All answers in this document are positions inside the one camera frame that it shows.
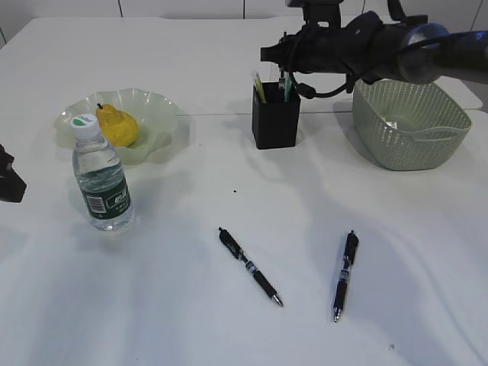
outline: bowl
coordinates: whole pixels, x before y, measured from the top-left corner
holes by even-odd
[[[140,134],[128,147],[116,146],[115,150],[123,164],[133,165],[144,162],[150,152],[171,142],[171,134],[178,121],[176,106],[167,97],[138,88],[116,91],[98,91],[87,98],[67,107],[54,122],[57,129],[58,145],[74,148],[75,137],[70,126],[78,114],[95,114],[97,104],[112,104],[116,109],[132,115],[139,124]]]

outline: basket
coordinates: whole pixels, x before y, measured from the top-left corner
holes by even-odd
[[[436,84],[356,83],[354,125],[373,157],[397,171],[447,162],[471,128],[463,109]]]

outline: pen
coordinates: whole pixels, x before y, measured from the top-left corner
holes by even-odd
[[[265,90],[262,87],[261,79],[256,71],[252,73],[252,81],[254,82],[256,91],[258,92],[259,99],[261,99],[261,103],[266,103]]]
[[[271,286],[268,282],[266,277],[258,270],[258,268],[246,258],[246,255],[242,251],[241,247],[234,238],[229,234],[229,232],[225,229],[219,227],[220,235],[219,239],[224,244],[228,250],[232,253],[235,259],[241,261],[246,266],[248,272],[253,276],[256,282],[258,282],[259,286],[265,291],[268,297],[273,300],[277,305],[283,307],[283,301],[278,295],[278,292]]]
[[[284,38],[287,36],[287,32],[284,32],[284,35],[283,35],[283,38],[281,38],[281,40],[284,40]],[[280,90],[283,91],[283,96],[284,98],[286,98],[286,94],[285,94],[285,85],[286,85],[286,79],[284,77],[284,69],[283,69],[283,66],[280,68],[280,78],[278,80],[278,88]]]
[[[287,73],[286,75],[286,82],[284,87],[284,101],[290,101],[290,93],[291,87],[293,86],[293,82],[291,81],[290,74]]]
[[[356,256],[356,249],[359,245],[359,239],[355,235],[354,230],[348,234],[345,242],[344,256],[342,257],[342,269],[339,275],[339,282],[337,283],[337,290],[335,291],[333,316],[334,323],[339,321],[342,311],[344,310],[345,295],[348,292],[349,275],[351,267],[354,264]]]

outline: pen grip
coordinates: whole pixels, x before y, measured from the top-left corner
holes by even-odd
[[[255,271],[252,276],[254,277],[255,281],[258,282],[259,286],[265,291],[268,297],[273,297],[276,295],[276,290],[271,286],[265,276],[261,273],[261,271]]]
[[[348,283],[346,281],[339,281],[337,283],[337,290],[335,291],[334,308],[343,310],[345,302],[345,294],[348,291]]]

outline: yellow pear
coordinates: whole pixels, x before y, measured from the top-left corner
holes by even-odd
[[[101,132],[114,146],[129,146],[139,136],[136,119],[111,104],[98,104],[97,118]]]

